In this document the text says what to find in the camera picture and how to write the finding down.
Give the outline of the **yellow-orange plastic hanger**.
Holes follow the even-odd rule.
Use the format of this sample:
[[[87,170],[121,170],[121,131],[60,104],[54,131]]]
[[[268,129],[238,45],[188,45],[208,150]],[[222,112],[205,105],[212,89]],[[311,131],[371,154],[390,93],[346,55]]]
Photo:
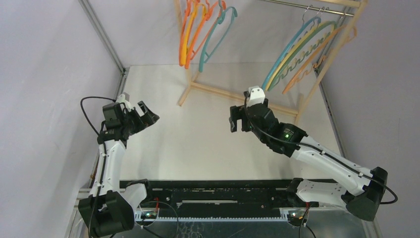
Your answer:
[[[204,23],[207,21],[207,14],[207,3],[203,3],[201,0],[193,0],[192,13],[187,19],[187,56],[186,64],[183,66],[185,69],[189,68],[192,59],[195,57],[198,49],[201,47],[199,46],[196,50],[194,49]]]

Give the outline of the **teal plastic hanger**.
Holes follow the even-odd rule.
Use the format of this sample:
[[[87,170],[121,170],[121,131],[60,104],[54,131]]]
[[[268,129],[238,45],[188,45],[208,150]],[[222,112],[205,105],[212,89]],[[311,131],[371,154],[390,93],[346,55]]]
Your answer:
[[[216,50],[219,48],[225,37],[227,36],[228,32],[230,31],[233,23],[235,22],[236,18],[238,17],[237,9],[233,6],[229,6],[226,9],[222,10],[220,16],[217,17],[215,23],[209,30],[209,35],[205,40],[203,45],[200,59],[199,59],[199,66],[198,72],[202,73],[204,71],[204,66],[206,63],[209,62],[211,57],[214,55]],[[223,24],[227,23],[225,26],[224,32],[218,36],[217,30],[223,27]]]

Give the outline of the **light orange wavy hanger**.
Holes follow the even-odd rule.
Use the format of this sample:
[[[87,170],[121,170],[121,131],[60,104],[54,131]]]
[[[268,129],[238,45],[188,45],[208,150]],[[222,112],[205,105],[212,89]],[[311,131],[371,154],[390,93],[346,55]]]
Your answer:
[[[328,33],[325,38],[325,40],[323,40],[320,44],[320,46],[318,46],[316,49],[312,50],[311,53],[309,54],[309,57],[307,58],[307,60],[301,65],[301,67],[299,68],[299,70],[296,71],[295,75],[290,79],[290,81],[288,82],[288,84],[285,86],[284,90],[282,91],[282,94],[286,94],[297,82],[301,81],[306,75],[309,74],[309,70],[306,70],[306,68],[308,67],[308,65],[311,65],[312,68],[317,68],[318,66],[320,66],[320,64],[328,58],[328,55],[322,55],[320,58],[320,63],[315,63],[312,64],[313,59],[315,58],[315,56],[319,55],[321,48],[320,47],[324,47],[326,46],[327,43],[329,43],[334,37],[335,35],[337,35],[340,31],[342,31],[342,29],[345,26],[341,26],[337,29],[335,29],[334,31],[332,31],[331,33]]]

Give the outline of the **pale green wavy hanger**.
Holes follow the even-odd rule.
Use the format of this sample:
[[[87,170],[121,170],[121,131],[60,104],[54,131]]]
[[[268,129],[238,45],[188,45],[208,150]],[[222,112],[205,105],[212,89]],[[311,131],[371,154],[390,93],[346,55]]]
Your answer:
[[[326,21],[322,21],[321,19],[321,22],[315,23],[313,28],[318,27],[323,22],[326,22]],[[292,72],[300,63],[306,60],[309,57],[309,54],[311,53],[311,51],[316,49],[318,46],[320,46],[321,42],[325,40],[325,38],[327,37],[326,35],[334,31],[335,29],[337,29],[337,27],[334,27],[332,25],[325,27],[323,30],[318,32],[313,38],[311,38],[299,51],[295,51],[295,56],[290,57],[290,59],[282,67],[280,72],[274,78],[268,91],[272,90],[279,83],[281,79],[284,79],[286,76],[288,76],[288,74]]]

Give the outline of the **pale yellow wavy hanger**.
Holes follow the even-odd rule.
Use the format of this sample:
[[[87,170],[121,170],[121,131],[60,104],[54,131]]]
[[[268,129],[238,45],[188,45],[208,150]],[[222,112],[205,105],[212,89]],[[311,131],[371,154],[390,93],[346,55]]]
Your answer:
[[[328,26],[337,26],[336,21],[326,21],[320,24],[318,27],[313,28],[310,30],[306,35],[303,36],[292,48],[291,50],[285,55],[285,58],[279,63],[279,65],[274,69],[273,73],[270,75],[270,78],[268,79],[267,83],[263,84],[263,89],[267,91],[272,84],[274,78],[276,75],[280,72],[282,67],[286,64],[286,62],[290,59],[290,57],[295,56],[295,51],[299,51],[311,38],[313,38],[318,32],[323,30],[325,27]]]

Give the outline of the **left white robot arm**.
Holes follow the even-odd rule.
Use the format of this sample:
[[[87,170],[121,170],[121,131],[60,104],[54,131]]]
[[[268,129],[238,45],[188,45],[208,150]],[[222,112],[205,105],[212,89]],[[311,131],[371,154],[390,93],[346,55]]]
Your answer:
[[[155,200],[154,192],[147,189],[147,179],[131,182],[124,193],[120,192],[120,172],[129,137],[155,124],[159,116],[143,101],[134,107],[125,99],[103,106],[103,114],[101,129],[95,131],[99,145],[97,173],[88,197],[78,204],[90,238],[133,229],[137,206],[148,207]]]

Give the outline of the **blue wavy hanger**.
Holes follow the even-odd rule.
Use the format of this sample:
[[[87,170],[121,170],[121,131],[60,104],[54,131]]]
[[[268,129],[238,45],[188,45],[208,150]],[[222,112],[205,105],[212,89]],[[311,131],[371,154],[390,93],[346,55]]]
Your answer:
[[[271,70],[269,71],[269,73],[267,74],[267,76],[265,77],[265,80],[263,82],[267,83],[268,79],[270,78],[270,75],[273,73],[274,69],[279,65],[279,63],[285,58],[285,55],[287,55],[287,53],[291,50],[291,48],[301,39],[303,38],[304,35],[306,35],[309,32],[309,25],[312,24],[312,27],[315,25],[315,23],[320,23],[321,22],[321,18],[317,16],[317,14],[310,18],[309,20],[305,20],[305,14],[306,12],[309,10],[309,8],[313,7],[313,5],[309,5],[307,6],[307,8],[305,9],[303,15],[302,15],[302,26],[300,27],[300,29],[295,33],[295,35],[292,37],[292,39],[289,41],[289,43],[286,45],[286,47],[283,49],[283,51],[281,52],[280,56],[278,57],[278,59],[275,61],[274,65],[272,66]]]

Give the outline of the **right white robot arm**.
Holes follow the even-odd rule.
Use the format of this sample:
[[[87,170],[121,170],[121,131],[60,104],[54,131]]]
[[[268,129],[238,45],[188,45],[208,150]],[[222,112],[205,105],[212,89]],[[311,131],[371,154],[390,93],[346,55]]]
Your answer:
[[[386,191],[388,172],[355,164],[317,143],[304,130],[279,122],[267,102],[252,106],[230,107],[231,132],[242,121],[243,132],[251,131],[273,152],[304,162],[331,176],[334,183],[294,178],[286,192],[287,202],[300,206],[303,202],[321,202],[345,208],[355,217],[373,221]]]

